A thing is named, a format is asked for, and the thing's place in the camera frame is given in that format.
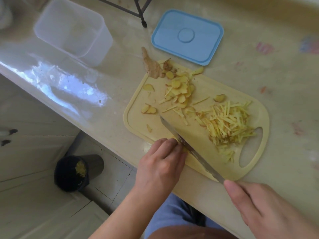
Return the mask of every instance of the black trash can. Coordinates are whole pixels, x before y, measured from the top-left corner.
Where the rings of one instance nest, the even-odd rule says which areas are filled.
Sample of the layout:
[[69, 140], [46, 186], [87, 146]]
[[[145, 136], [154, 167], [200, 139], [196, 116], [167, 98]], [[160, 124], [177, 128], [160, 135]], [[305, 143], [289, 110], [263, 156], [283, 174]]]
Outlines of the black trash can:
[[103, 169], [104, 161], [99, 155], [67, 156], [56, 164], [54, 183], [66, 192], [79, 191], [100, 175]]

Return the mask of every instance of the kitchen knife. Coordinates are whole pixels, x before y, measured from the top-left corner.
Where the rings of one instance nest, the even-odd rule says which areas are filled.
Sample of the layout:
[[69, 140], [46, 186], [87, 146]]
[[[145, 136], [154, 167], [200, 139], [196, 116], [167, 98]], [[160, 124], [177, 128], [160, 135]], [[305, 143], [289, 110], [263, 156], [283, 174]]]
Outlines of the kitchen knife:
[[160, 116], [162, 124], [177, 138], [177, 140], [187, 148], [187, 150], [200, 162], [200, 164], [209, 172], [218, 182], [224, 183], [225, 179], [215, 170], [213, 167], [198, 153], [193, 149], [189, 143], [182, 138], [180, 134], [175, 130], [175, 128], [170, 125], [162, 116]]

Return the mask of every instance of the blue lid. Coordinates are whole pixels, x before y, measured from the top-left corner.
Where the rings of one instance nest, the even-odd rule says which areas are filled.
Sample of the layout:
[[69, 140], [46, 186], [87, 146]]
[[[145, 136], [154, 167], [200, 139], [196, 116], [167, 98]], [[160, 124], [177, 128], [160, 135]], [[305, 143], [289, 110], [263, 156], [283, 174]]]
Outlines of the blue lid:
[[152, 44], [204, 66], [211, 61], [223, 34], [219, 23], [172, 9], [160, 19], [152, 35]]

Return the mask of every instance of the countertop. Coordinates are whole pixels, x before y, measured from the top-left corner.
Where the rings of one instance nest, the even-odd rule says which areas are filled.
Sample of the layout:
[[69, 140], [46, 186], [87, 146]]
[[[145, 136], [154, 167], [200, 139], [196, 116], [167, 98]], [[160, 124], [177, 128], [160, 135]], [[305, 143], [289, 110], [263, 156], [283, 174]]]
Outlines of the countertop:
[[[314, 7], [289, 0], [153, 0], [145, 29], [137, 17], [97, 0], [72, 1], [105, 19], [114, 43], [102, 64], [87, 68], [39, 40], [32, 29], [39, 14], [11, 0], [15, 23], [0, 31], [0, 73], [137, 166], [150, 145], [130, 133], [122, 117], [145, 74], [141, 46], [155, 60], [171, 57], [150, 42], [170, 8], [217, 21], [225, 34], [204, 75], [260, 100], [270, 116], [265, 152], [243, 180], [269, 184], [319, 224], [319, 14]], [[135, 10], [133, 0], [112, 1]], [[238, 237], [253, 238], [217, 182], [185, 167], [174, 192]]]

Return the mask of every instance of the yellow cutting board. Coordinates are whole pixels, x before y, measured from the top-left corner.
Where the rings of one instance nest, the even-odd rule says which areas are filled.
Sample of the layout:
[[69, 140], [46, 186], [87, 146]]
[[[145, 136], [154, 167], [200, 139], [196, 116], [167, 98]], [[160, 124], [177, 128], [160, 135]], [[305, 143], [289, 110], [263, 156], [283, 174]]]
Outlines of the yellow cutting board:
[[[171, 62], [174, 67], [181, 70], [191, 72], [190, 69], [183, 67], [179, 64]], [[167, 108], [172, 107], [172, 102], [168, 101], [163, 104], [159, 104], [159, 101], [164, 98], [166, 86], [165, 84], [169, 80], [167, 78], [154, 79], [149, 77], [147, 74], [144, 76], [142, 82], [138, 86], [132, 99], [124, 112], [124, 123], [126, 128], [144, 139], [145, 141], [153, 144], [160, 138], [171, 138], [172, 134], [162, 125], [159, 114], [161, 114], [171, 125], [173, 125], [177, 132], [186, 140], [188, 143], [199, 153], [210, 165], [213, 166], [225, 179], [238, 180], [247, 174], [253, 166], [257, 163], [261, 157], [269, 136], [269, 115], [264, 107], [258, 100], [248, 96], [242, 92], [239, 92], [233, 88], [223, 85], [215, 80], [212, 80], [204, 75], [194, 76], [192, 83], [195, 85], [195, 91], [192, 94], [192, 100], [189, 105], [192, 106], [192, 102], [196, 102], [207, 96], [209, 99], [193, 105], [198, 110], [204, 110], [209, 108], [210, 105], [215, 104], [213, 97], [218, 94], [225, 94], [227, 100], [234, 103], [240, 102], [245, 103], [246, 101], [252, 101], [248, 106], [248, 112], [251, 114], [249, 125], [251, 127], [261, 127], [263, 129], [263, 136], [261, 143], [252, 160], [245, 166], [241, 167], [239, 163], [240, 153], [245, 145], [243, 141], [240, 145], [237, 145], [234, 155], [234, 162], [225, 163], [222, 160], [221, 155], [218, 154], [215, 145], [208, 139], [208, 132], [205, 128], [199, 126], [199, 124], [192, 118], [187, 118], [189, 126], [186, 126], [181, 118], [173, 110], [162, 113]], [[152, 84], [155, 92], [149, 92], [142, 89], [144, 84]], [[143, 114], [141, 113], [142, 106], [148, 103], [155, 108], [158, 112], [156, 114]], [[152, 132], [147, 130], [146, 124], [152, 128]], [[192, 156], [188, 155], [186, 164], [196, 170], [197, 172], [207, 176], [208, 178], [216, 179], [208, 173], [202, 165]]]

